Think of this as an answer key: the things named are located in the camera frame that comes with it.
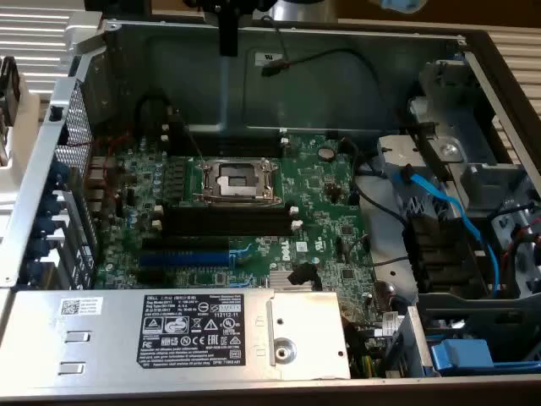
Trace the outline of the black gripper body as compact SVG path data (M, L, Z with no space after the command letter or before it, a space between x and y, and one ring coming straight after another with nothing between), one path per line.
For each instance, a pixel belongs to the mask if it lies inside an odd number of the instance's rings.
M266 12L275 5L275 0L184 0L190 8L201 8L206 13L220 17L240 18L251 15L255 10Z

